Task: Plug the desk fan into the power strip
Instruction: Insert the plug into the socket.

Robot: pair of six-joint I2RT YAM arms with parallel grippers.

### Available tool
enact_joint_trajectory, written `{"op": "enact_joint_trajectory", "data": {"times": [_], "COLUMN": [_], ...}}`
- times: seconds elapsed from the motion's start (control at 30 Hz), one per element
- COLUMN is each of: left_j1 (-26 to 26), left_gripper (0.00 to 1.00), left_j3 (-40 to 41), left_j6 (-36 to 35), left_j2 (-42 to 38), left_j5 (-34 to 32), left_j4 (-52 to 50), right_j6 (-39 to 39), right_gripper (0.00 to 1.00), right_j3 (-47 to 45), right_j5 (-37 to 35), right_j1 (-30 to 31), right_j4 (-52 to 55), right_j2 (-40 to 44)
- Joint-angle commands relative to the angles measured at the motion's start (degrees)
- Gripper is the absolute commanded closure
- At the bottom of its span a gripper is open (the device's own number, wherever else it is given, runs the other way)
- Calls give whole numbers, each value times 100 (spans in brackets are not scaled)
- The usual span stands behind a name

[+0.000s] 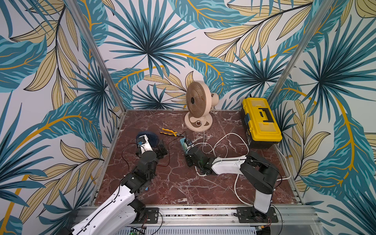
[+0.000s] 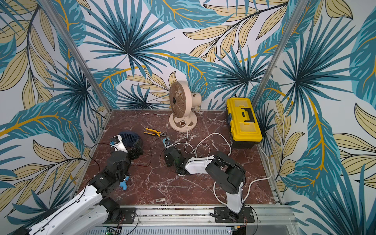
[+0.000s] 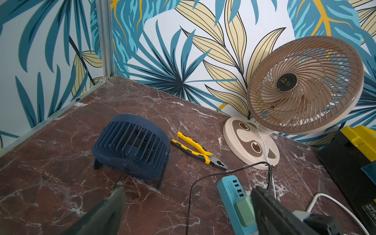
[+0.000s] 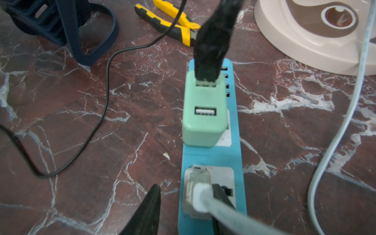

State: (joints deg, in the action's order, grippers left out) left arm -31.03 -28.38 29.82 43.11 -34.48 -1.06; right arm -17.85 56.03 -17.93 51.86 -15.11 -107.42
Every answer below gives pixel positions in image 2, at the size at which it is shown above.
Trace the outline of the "blue power strip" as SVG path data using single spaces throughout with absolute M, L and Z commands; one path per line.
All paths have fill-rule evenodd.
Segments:
M 171 142 L 170 138 L 166 137 L 163 140 L 163 144 L 165 148 L 170 148 L 173 146 L 173 143 Z

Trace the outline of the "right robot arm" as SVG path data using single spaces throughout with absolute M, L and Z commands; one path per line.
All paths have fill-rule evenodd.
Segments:
M 242 188 L 246 183 L 245 169 L 221 151 L 205 158 L 186 158 L 171 146 L 164 151 L 166 166 L 174 166 L 180 176 L 208 174 L 227 196 L 227 209 L 240 213 L 243 208 Z

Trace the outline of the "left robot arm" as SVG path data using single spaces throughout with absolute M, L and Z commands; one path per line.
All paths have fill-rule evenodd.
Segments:
M 121 222 L 125 214 L 110 193 L 129 175 L 131 162 L 143 155 L 142 147 L 125 152 L 115 148 L 106 167 L 85 188 L 39 223 L 14 231 L 15 235 L 80 235 L 104 222 Z

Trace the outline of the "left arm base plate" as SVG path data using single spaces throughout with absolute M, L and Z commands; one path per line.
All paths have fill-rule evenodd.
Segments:
M 133 224 L 135 218 L 136 208 L 119 208 L 111 212 L 103 224 Z

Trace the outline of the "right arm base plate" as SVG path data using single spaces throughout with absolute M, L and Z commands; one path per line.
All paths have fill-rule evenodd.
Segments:
M 229 210 L 227 207 L 215 207 L 210 213 L 216 223 L 254 223 L 254 213 L 250 207 L 243 207 L 239 213 Z

